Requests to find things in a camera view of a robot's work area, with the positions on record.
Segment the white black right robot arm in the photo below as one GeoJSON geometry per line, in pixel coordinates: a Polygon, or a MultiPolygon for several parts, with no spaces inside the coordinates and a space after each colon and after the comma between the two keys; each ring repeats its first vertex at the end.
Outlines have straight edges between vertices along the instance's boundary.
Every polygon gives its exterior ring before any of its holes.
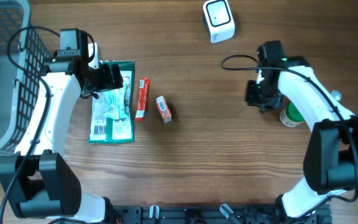
{"type": "Polygon", "coordinates": [[[264,113],[288,98],[311,130],[303,178],[281,195],[286,220],[301,219],[329,199],[358,192],[358,116],[341,106],[302,57],[287,57],[279,40],[257,49],[256,80],[248,82],[246,102],[264,113]]]}

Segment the yellow liquid bottle silver cap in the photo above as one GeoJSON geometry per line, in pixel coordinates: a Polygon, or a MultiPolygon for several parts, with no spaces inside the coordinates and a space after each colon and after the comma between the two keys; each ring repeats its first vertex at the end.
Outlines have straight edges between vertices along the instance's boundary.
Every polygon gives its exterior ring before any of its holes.
{"type": "Polygon", "coordinates": [[[342,95],[341,95],[341,92],[339,90],[332,90],[330,92],[330,94],[336,101],[341,101],[342,95]]]}

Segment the red stick sachet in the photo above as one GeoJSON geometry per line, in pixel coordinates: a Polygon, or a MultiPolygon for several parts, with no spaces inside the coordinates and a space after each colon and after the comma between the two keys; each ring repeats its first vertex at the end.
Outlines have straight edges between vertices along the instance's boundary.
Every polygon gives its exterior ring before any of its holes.
{"type": "Polygon", "coordinates": [[[150,79],[141,78],[139,80],[139,97],[137,102],[137,110],[135,114],[136,121],[142,121],[145,117],[147,101],[149,96],[150,79]]]}

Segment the green lid jar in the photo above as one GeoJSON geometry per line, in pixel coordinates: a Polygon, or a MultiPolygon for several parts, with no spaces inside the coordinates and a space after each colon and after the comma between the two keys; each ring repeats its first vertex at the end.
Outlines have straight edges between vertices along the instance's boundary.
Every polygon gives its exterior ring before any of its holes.
{"type": "Polygon", "coordinates": [[[305,121],[296,106],[289,104],[280,112],[280,121],[287,127],[294,128],[305,121]]]}

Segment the light green wipes pack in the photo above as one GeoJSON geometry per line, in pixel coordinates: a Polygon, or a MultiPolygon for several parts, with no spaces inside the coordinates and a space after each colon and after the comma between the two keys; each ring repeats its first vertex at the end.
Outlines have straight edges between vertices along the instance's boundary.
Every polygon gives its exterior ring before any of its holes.
{"type": "Polygon", "coordinates": [[[107,91],[104,96],[107,100],[107,109],[104,116],[114,121],[124,121],[129,118],[126,112],[125,88],[107,91]]]}

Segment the green glove package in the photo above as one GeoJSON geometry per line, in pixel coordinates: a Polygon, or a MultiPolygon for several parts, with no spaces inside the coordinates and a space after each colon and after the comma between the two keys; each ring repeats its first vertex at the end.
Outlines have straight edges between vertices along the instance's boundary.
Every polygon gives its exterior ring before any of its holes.
{"type": "Polygon", "coordinates": [[[123,78],[123,88],[126,89],[126,112],[129,118],[124,121],[114,121],[104,116],[107,100],[99,92],[98,99],[92,99],[91,126],[88,142],[90,144],[120,144],[134,141],[134,125],[131,116],[132,91],[134,85],[135,63],[133,61],[100,61],[101,64],[118,64],[123,78]]]}

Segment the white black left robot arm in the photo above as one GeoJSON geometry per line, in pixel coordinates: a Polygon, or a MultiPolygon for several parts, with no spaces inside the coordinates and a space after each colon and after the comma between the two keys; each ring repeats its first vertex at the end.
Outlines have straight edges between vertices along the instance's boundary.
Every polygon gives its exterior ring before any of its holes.
{"type": "Polygon", "coordinates": [[[60,48],[46,58],[35,77],[37,102],[23,138],[11,156],[0,157],[1,207],[17,218],[50,219],[52,223],[121,223],[106,197],[82,191],[64,158],[65,139],[79,98],[122,88],[117,65],[91,67],[96,61],[92,36],[76,28],[58,33],[60,48]]]}

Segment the red white tissue pack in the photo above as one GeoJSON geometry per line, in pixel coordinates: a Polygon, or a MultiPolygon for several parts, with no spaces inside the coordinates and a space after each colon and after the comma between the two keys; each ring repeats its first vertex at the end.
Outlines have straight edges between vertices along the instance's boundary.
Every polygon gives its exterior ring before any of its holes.
{"type": "Polygon", "coordinates": [[[172,120],[172,114],[168,108],[166,99],[163,96],[159,96],[156,98],[156,104],[164,123],[169,123],[172,120]]]}

